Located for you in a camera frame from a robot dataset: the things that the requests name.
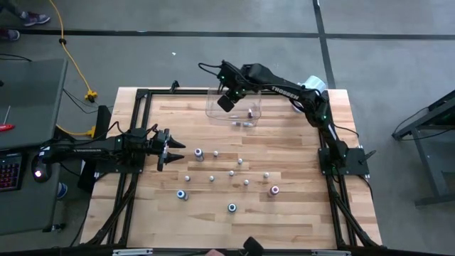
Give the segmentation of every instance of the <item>keyboard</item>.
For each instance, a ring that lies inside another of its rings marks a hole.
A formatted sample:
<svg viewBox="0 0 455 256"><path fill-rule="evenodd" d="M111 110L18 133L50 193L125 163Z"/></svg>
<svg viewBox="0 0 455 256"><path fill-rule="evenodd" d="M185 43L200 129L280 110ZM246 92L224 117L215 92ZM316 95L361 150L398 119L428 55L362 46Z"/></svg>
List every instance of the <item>keyboard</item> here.
<svg viewBox="0 0 455 256"><path fill-rule="evenodd" d="M0 154L0 192L21 189L24 159L21 153Z"/></svg>

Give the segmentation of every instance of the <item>wooden table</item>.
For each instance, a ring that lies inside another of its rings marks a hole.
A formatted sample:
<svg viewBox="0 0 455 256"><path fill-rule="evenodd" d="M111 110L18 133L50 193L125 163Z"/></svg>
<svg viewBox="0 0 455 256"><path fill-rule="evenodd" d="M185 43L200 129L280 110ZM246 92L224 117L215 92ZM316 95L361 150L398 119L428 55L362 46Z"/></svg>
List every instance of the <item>wooden table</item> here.
<svg viewBox="0 0 455 256"><path fill-rule="evenodd" d="M111 123L119 121L123 130L129 128L136 89L121 87L117 93ZM329 95L334 122L355 129L347 91L329 90ZM147 158L136 191L128 247L241 248L253 236L268 249L336 248L326 180L316 153L317 129L280 96L262 97L257 127L215 126L205 115L205 99L205 95L153 96L149 127L158 123L159 129L169 128L186 145L171 152L186 157L165 166L163 172L156 171L156 156ZM353 133L337 132L349 146L358 145ZM116 129L109 133L117 134ZM195 148L205 152L204 162L195 160ZM214 150L220 152L218 158L212 156ZM233 177L228 175L230 170L235 171ZM268 179L263 178L264 172L270 173ZM185 182L186 175L190 182ZM209 176L215 181L209 182ZM118 174L109 174L95 184L81 242L89 240L112 212L118 179ZM248 186L243 185L245 179L250 181ZM280 193L268 198L273 185ZM347 176L346 185L353 215L381 243L368 187L356 176ZM179 189L188 192L188 201L177 199ZM228 213L229 203L237 205L236 213ZM348 241L346 222L340 216ZM121 216L116 238L123 220Z"/></svg>

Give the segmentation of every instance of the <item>concrete floor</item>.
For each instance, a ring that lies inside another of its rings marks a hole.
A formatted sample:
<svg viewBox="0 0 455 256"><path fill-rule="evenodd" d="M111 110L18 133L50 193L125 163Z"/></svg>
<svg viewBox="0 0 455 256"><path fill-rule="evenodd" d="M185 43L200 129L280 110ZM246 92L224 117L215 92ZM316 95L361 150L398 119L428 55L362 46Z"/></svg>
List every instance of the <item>concrete floor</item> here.
<svg viewBox="0 0 455 256"><path fill-rule="evenodd" d="M56 0L69 29L123 31L291 32L317 33L312 0ZM320 0L327 33L453 34L455 1ZM59 28L46 0L19 1L25 9L53 20L39 28ZM9 14L0 26L19 26ZM0 43L0 53L32 60L64 58L58 36L23 35ZM113 105L119 86L217 85L198 62L222 59L236 65L260 62L294 82L309 75L326 80L319 39L223 37L68 36L68 48L87 80L100 94L99 104ZM395 126L455 86L453 41L328 40L337 88L350 95L360 141L369 160L375 209L384 245L401 250L455 254L455 203L415 208L430 196L429 183L413 142L395 142ZM65 88L82 98L82 80L70 65ZM58 123L86 131L96 115L84 114L63 97ZM85 214L89 195L62 179L71 194L59 203L60 234L40 232L0 237L2 251L71 243Z"/></svg>

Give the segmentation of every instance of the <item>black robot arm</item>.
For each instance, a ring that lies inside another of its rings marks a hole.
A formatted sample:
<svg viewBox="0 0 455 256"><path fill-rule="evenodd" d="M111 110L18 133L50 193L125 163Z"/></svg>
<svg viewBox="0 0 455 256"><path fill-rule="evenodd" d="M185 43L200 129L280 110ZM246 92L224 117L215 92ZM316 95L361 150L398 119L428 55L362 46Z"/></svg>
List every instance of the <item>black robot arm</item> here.
<svg viewBox="0 0 455 256"><path fill-rule="evenodd" d="M168 148L185 148L169 134L169 129L157 130L155 124L151 129L131 129L115 137L94 139L89 141L60 140L50 146L43 147L38 158L43 164L53 164L66 159L93 160L107 172L139 173L143 169L146 155L158 156L158 171L163 165L182 159L184 156L171 154Z"/></svg>
<svg viewBox="0 0 455 256"><path fill-rule="evenodd" d="M328 99L316 89L307 89L279 78L261 64L243 65L239 70L229 62L223 61L217 77L227 92L218 104L229 112L249 91L271 90L289 98L298 110L305 113L309 124L318 128L328 145L329 159L337 169L346 167L348 145L336 134Z"/></svg>

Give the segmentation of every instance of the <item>transparent bin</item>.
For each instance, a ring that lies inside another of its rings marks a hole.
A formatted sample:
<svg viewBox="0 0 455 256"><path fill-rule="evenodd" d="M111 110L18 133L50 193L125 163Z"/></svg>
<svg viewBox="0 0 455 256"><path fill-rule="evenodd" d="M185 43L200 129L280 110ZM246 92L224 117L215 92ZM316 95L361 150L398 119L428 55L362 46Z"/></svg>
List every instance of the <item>transparent bin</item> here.
<svg viewBox="0 0 455 256"><path fill-rule="evenodd" d="M223 90L218 93L217 88L210 88L207 92L205 114L209 117L210 123L237 127L255 127L261 117L261 92L247 93L229 112L225 112L218 105L218 100L225 92L226 90Z"/></svg>

